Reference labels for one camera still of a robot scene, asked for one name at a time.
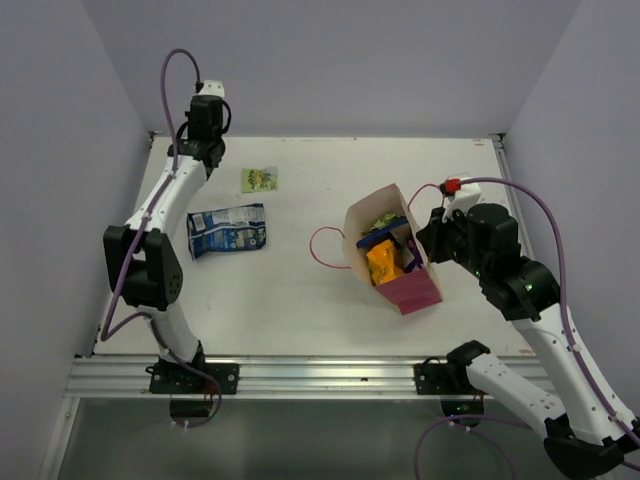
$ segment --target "blue wrapper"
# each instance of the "blue wrapper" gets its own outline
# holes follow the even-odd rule
[[[259,250],[267,243],[264,205],[188,213],[189,251],[195,260],[207,252]]]

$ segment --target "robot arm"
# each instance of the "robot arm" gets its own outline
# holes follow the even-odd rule
[[[177,168],[174,168],[172,145],[162,176],[147,200],[124,226],[108,227],[103,238],[109,282],[115,291],[126,252],[139,233],[139,227],[143,228],[139,250],[144,252],[144,259],[131,261],[121,295],[138,312],[154,318],[157,330],[154,335],[159,334],[175,355],[197,367],[202,366],[204,353],[189,329],[178,301],[183,275],[170,238],[189,202],[222,160],[225,152],[222,134],[227,129],[223,125],[223,108],[228,106],[222,84],[205,81],[191,99],[187,138],[177,141]],[[175,359],[167,348],[160,346],[159,349],[159,365],[171,370],[172,365],[167,364],[175,363]],[[173,370],[176,374],[179,372],[184,384],[184,372]]]
[[[454,186],[450,182],[443,184],[443,193]],[[569,313],[570,346],[561,321],[558,284],[544,265],[520,255],[516,220],[501,205],[476,204],[477,184],[455,188],[449,206],[432,211],[417,239],[431,261],[453,260],[478,278],[483,295],[536,353],[559,398],[517,375],[478,342],[447,355],[450,375],[494,396],[527,422],[567,477],[586,479],[608,472],[638,448],[623,425],[637,435],[640,424],[604,379]],[[610,417],[585,378],[576,349],[616,418]]]

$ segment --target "small card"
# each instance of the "small card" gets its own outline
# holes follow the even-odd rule
[[[278,169],[242,169],[242,193],[268,192],[278,189]]]

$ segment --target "white tabletop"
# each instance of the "white tabletop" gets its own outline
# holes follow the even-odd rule
[[[137,205],[162,172],[168,138],[156,138]],[[500,176],[488,139],[255,138],[226,139],[227,153],[189,212],[262,202],[267,245],[260,251],[210,253],[196,261],[186,227],[173,247],[184,271],[180,302],[209,355],[443,355],[479,340],[497,355],[531,355],[527,343],[480,293],[477,280],[452,262],[435,267],[444,302],[401,316],[349,270],[317,264],[310,235],[320,226],[341,227],[347,208],[390,183],[407,201],[426,182],[466,172]],[[278,168],[278,190],[240,193],[240,170]],[[500,185],[482,185],[488,202],[508,208]],[[424,190],[412,207],[424,225],[438,193]],[[316,238],[317,254],[340,264],[338,233]],[[121,300],[115,321],[133,310]],[[155,354],[145,323],[132,322],[96,354]]]

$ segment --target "lavender wall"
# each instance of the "lavender wall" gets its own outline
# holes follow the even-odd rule
[[[576,324],[606,377],[640,412],[640,2],[585,0],[507,135],[516,180],[547,199],[566,243]],[[523,202],[537,256],[556,254]]]
[[[190,49],[225,81],[234,134],[505,131],[579,0],[83,0],[129,97],[166,131],[157,71]],[[181,115],[192,72],[171,67]]]
[[[146,133],[77,0],[0,7],[0,477],[37,475]]]

